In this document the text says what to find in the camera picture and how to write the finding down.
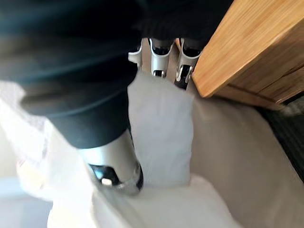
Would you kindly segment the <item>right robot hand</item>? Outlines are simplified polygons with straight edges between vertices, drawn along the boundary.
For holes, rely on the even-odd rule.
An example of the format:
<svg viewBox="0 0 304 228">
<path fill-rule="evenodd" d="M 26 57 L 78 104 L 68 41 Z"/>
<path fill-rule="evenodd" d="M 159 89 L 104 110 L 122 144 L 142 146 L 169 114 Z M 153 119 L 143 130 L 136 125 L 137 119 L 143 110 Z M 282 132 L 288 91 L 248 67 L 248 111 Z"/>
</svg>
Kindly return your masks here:
<svg viewBox="0 0 304 228">
<path fill-rule="evenodd" d="M 0 78 L 25 91 L 21 107 L 46 117 L 82 153 L 96 184 L 134 195 L 143 187 L 127 88 L 128 56 L 143 38 L 167 53 L 176 38 L 200 54 L 230 0 L 3 0 Z"/>
</svg>

